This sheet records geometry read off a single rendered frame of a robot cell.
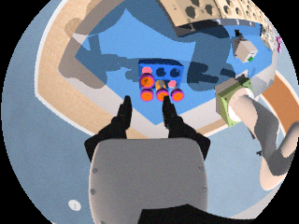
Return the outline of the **white tube rack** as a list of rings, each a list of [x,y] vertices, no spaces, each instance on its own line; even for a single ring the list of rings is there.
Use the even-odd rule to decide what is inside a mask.
[[[266,46],[266,47],[268,47],[268,48],[270,48],[271,50],[273,50],[273,48],[272,48],[272,43],[273,43],[273,41],[272,41],[272,38],[270,37],[270,33],[271,34],[273,34],[273,31],[272,31],[272,29],[271,29],[271,27],[270,27],[270,25],[269,24],[267,24],[268,26],[266,26],[266,25],[263,25],[262,24],[262,31],[261,31],[261,40],[263,41],[263,43],[264,43],[264,45]],[[268,38],[268,36],[266,35],[266,32],[268,32],[269,31],[269,38]],[[263,32],[264,32],[264,34],[263,34]],[[270,43],[270,40],[271,40],[271,43]],[[268,41],[267,41],[268,40]]]

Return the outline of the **blue tube rack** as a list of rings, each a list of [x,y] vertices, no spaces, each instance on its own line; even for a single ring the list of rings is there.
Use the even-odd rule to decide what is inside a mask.
[[[156,63],[156,64],[152,64],[152,63]],[[171,65],[171,64],[174,64],[174,65]],[[138,62],[138,80],[141,76],[141,71],[144,67],[149,67],[152,70],[152,75],[154,76],[154,86],[152,87],[153,91],[156,91],[155,90],[155,82],[157,82],[158,80],[162,80],[168,90],[169,90],[168,83],[172,80],[176,81],[177,84],[180,86],[184,66],[179,61],[139,60],[139,62]],[[162,67],[164,67],[164,69]],[[156,72],[163,72],[163,73],[156,73]]]

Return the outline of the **blue bench mat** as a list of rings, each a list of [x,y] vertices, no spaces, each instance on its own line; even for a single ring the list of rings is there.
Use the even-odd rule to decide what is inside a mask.
[[[163,120],[162,103],[144,102],[138,82],[139,60],[179,61],[184,65],[180,89],[184,98],[171,104],[178,115],[215,98],[214,87],[248,70],[254,77],[272,64],[272,50],[261,39],[262,25],[229,25],[177,36],[156,0],[124,0],[98,22],[75,58],[132,107],[157,125]],[[258,50],[251,62],[235,59],[235,30]],[[267,60],[266,60],[267,59]],[[271,60],[271,61],[270,61]]]

